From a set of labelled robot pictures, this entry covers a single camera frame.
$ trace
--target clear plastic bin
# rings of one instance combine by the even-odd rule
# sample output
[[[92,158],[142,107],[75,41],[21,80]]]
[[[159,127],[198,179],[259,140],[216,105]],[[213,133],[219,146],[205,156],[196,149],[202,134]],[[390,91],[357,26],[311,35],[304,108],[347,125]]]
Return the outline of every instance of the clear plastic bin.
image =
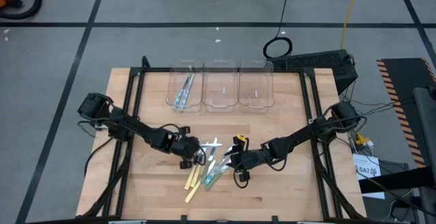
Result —
[[[202,102],[208,112],[232,112],[238,103],[238,65],[232,60],[204,63]]]
[[[274,65],[269,61],[242,61],[239,72],[239,108],[264,113],[274,101]]]
[[[203,64],[201,61],[176,61],[170,68],[166,103],[178,112],[201,109]]]

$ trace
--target black metal frame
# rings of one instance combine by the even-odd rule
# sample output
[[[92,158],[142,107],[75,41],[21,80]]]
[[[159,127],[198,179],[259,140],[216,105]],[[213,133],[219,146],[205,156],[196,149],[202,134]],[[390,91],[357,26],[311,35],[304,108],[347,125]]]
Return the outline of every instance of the black metal frame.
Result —
[[[142,95],[142,89],[144,86],[144,77],[147,72],[169,72],[169,67],[151,67],[149,62],[147,61],[146,57],[142,57],[142,67],[131,67],[130,73],[129,73],[129,80],[127,82],[127,89],[126,94],[124,98],[124,104],[123,109],[124,111],[127,111],[131,99],[131,92],[133,89],[133,84],[136,76],[139,76],[138,86],[136,90],[136,97],[134,101],[134,111],[132,113],[132,116],[137,116],[139,112],[140,107],[140,100]],[[313,92],[313,98],[315,102],[315,109],[317,112],[317,116],[322,115],[322,109],[321,109],[321,103],[320,103],[320,97],[318,94],[317,84],[315,80],[315,72],[313,68],[287,68],[286,66],[283,69],[274,69],[275,73],[297,73],[300,76],[300,83],[301,83],[301,89],[302,89],[302,97],[305,105],[305,112],[306,117],[308,120],[308,123],[310,123],[310,120],[312,119],[312,113],[311,113],[311,106],[309,101],[309,94],[307,91],[307,83],[306,83],[306,75],[310,78],[311,81],[311,89]],[[120,167],[118,167],[119,164],[119,157],[121,156],[121,147],[122,144],[126,143],[126,149],[125,149],[125,157],[123,159],[122,164]],[[317,142],[315,140],[311,141],[312,145],[312,153],[313,153],[313,160],[315,163],[315,158],[319,155],[319,150],[317,147]],[[324,150],[324,158],[325,158],[325,164],[326,168],[328,170],[329,176],[335,181],[334,179],[334,171],[333,171],[333,164],[331,159],[330,150],[327,145],[323,145]],[[93,209],[91,208],[90,211],[84,214],[84,216],[78,217],[76,219],[70,219],[70,220],[59,220],[59,221],[44,221],[40,222],[45,224],[72,224],[72,223],[80,223],[80,224],[86,224],[86,223],[108,223],[108,221],[120,221],[121,215],[123,211],[123,203],[125,198],[125,191],[127,187],[127,177],[129,174],[129,164],[131,160],[131,152],[133,148],[133,139],[129,140],[127,142],[121,142],[117,141],[115,150],[114,150],[114,156],[112,159],[112,165],[110,168],[110,176],[109,176],[109,183],[106,187],[105,191],[102,193],[102,196],[105,198],[102,198],[102,196],[99,199],[106,199],[103,203],[101,203],[97,208]],[[380,223],[376,221],[370,221],[370,220],[358,220],[358,219],[344,219],[342,215],[342,209],[341,205],[338,201],[338,199],[332,195],[333,197],[333,203],[334,203],[334,212],[335,217],[332,218],[329,215],[328,212],[328,203],[327,203],[327,197],[326,197],[326,191],[324,188],[324,180],[319,172],[316,172],[317,177],[317,185],[318,185],[318,191],[320,194],[320,202],[321,202],[321,208],[322,208],[322,216],[324,221],[326,222],[332,222],[332,223]],[[119,187],[119,195],[118,199],[116,201],[116,210],[115,215],[109,215],[110,211],[110,203],[112,201],[112,192],[114,190],[114,187],[118,183],[118,181],[121,179],[120,187]],[[97,213],[100,211],[101,207],[103,206],[102,216],[97,217]],[[173,221],[160,221],[160,220],[147,220],[147,223],[164,223],[164,224],[187,224],[188,219],[187,216],[183,215],[181,216],[180,220],[173,220]],[[189,221],[189,223],[197,223],[197,224],[207,224],[207,223],[220,223],[223,221]],[[236,223],[259,223],[259,224],[297,224],[299,222],[297,221],[279,221],[277,216],[272,216],[272,221],[226,221],[226,224],[236,224]]]

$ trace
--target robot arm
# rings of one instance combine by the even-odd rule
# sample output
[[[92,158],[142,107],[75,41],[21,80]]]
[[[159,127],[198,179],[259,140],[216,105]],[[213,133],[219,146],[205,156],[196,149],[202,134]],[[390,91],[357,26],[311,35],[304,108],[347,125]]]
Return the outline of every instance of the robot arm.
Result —
[[[106,125],[111,138],[130,140],[134,133],[144,138],[144,141],[156,150],[181,156],[182,168],[190,167],[189,162],[193,160],[195,152],[200,150],[200,145],[197,138],[186,136],[190,132],[189,127],[177,127],[178,132],[171,132],[163,127],[151,128],[141,123],[138,117],[128,115],[113,103],[113,100],[105,95],[89,93],[80,105],[78,113],[93,127]]]
[[[332,116],[325,118],[327,112],[331,110]],[[329,143],[336,138],[336,133],[345,133],[357,127],[361,116],[359,116],[349,102],[341,101],[327,109],[325,113],[313,120],[306,127],[297,132],[282,138],[274,138],[262,143],[260,149],[243,150],[244,140],[235,139],[234,149],[227,154],[230,155],[230,167],[236,172],[242,172],[239,176],[240,181],[249,180],[248,170],[262,164],[274,165],[286,159],[287,154],[291,153],[296,146],[310,139],[316,139],[324,143]]]

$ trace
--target wooden table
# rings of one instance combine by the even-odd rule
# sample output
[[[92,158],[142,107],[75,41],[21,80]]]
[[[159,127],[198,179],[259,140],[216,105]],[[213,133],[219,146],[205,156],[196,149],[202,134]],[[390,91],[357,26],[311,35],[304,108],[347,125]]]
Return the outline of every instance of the wooden table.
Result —
[[[128,73],[129,69],[113,69],[110,75],[106,94],[118,107],[123,106]],[[338,94],[330,69],[316,69],[315,74],[324,110],[339,101]],[[275,105],[265,114],[242,113],[238,108],[231,113],[212,113],[204,108],[193,113],[175,112],[165,102],[168,77],[169,73],[146,73],[139,109],[141,121],[151,127],[166,123],[190,126],[191,135],[198,137],[201,143],[212,142],[218,137],[223,146],[217,149],[217,161],[221,160],[236,134],[250,138],[250,149],[254,149],[262,142],[289,135],[307,125],[298,74],[274,74]],[[309,79],[307,85],[311,110],[316,117]],[[134,92],[131,96],[130,114],[135,95]],[[107,139],[107,131],[97,132],[93,150]],[[77,214],[88,210],[106,186],[114,145],[111,142],[92,158]],[[335,140],[330,149],[339,188],[355,209],[366,216],[349,147]],[[275,172],[267,165],[257,167],[250,171],[249,186],[239,189],[230,169],[209,192],[201,185],[188,204],[184,201],[188,191],[183,187],[190,170],[180,170],[179,161],[180,157],[153,150],[142,138],[135,136],[123,219],[179,220],[186,214],[189,220],[270,221],[272,215],[277,215],[280,221],[322,220],[309,142],[297,146],[289,154],[282,172]],[[328,187],[326,192],[333,217]],[[113,194],[111,213],[115,209],[118,190]]]

